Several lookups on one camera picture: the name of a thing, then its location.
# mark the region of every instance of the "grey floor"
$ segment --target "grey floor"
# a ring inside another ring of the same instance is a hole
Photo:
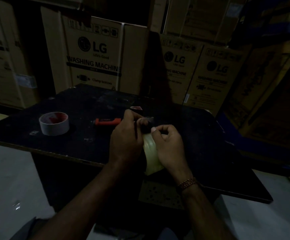
[[[272,195],[272,204],[221,196],[214,204],[216,211],[238,239],[290,239],[289,180],[274,174],[255,173]],[[0,146],[0,240],[11,238],[35,216],[49,218],[54,214],[31,154]],[[92,230],[88,239],[116,238]],[[186,237],[190,239],[193,239],[192,233]]]

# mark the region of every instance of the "hand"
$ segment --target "hand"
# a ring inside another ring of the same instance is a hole
[[[162,135],[160,130],[166,130],[168,135]],[[180,184],[193,177],[185,158],[184,145],[181,135],[173,125],[160,125],[151,129],[156,144],[158,158],[161,164]]]
[[[144,141],[141,133],[143,116],[127,109],[121,123],[111,134],[109,165],[119,173],[125,173],[133,165],[142,150]]]

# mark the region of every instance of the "lg logo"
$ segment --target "lg logo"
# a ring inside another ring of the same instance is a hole
[[[210,61],[207,64],[207,70],[210,72],[213,72],[216,70],[217,72],[227,73],[228,68],[229,68],[228,66],[218,65],[216,61]]]
[[[164,59],[167,61],[167,62],[170,62],[174,59],[174,54],[170,51],[167,51],[164,55]],[[175,56],[175,60],[174,62],[176,63],[180,63],[180,64],[184,64],[185,62],[185,57],[184,56],[181,56],[180,58],[178,58],[178,56],[176,55]]]
[[[89,40],[82,36],[82,37],[79,37],[79,40],[78,40],[78,45],[79,45],[79,48],[84,51],[84,52],[88,52],[90,49],[91,49],[91,43],[89,42]],[[96,48],[96,42],[93,41],[93,51],[94,52],[101,52],[101,53],[107,53],[107,48],[106,48],[106,44],[103,44],[103,43],[100,43],[98,45],[98,49]]]

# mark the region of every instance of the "white sticker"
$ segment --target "white sticker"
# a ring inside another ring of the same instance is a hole
[[[238,3],[230,3],[227,13],[226,13],[226,17],[235,17],[238,18],[239,14],[241,13],[242,9],[243,9],[243,4],[238,4]]]
[[[184,100],[184,104],[186,104],[186,103],[187,103],[187,101],[188,101],[188,98],[189,98],[189,94],[186,94],[186,97],[185,97],[185,100]]]
[[[15,74],[18,85],[26,88],[37,88],[34,76]]]

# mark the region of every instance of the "black tabletop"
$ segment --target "black tabletop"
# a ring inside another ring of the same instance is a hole
[[[141,106],[144,116],[154,117],[155,126],[173,124],[178,129],[188,164],[204,187],[239,198],[273,201],[235,147],[224,140],[222,128],[209,112],[89,85],[77,85],[1,120],[0,145],[102,166],[108,161],[111,131],[96,128],[93,121],[123,118],[131,106]],[[69,116],[70,130],[45,136],[39,117],[56,111]]]

